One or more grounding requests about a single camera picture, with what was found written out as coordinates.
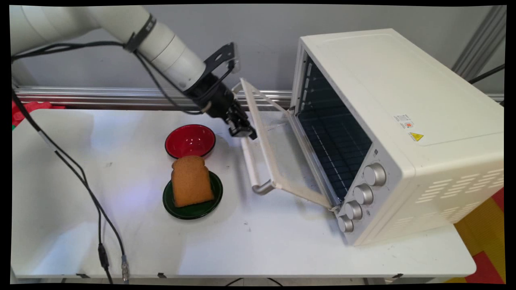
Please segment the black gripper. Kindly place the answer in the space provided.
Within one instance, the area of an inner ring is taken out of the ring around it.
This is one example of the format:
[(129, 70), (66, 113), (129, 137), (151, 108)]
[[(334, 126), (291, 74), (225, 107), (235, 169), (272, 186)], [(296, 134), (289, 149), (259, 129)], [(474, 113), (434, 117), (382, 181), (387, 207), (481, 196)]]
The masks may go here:
[(183, 93), (202, 110), (211, 104), (205, 113), (226, 121), (232, 137), (248, 137), (251, 140), (257, 138), (256, 130), (233, 92), (214, 74), (206, 74)]

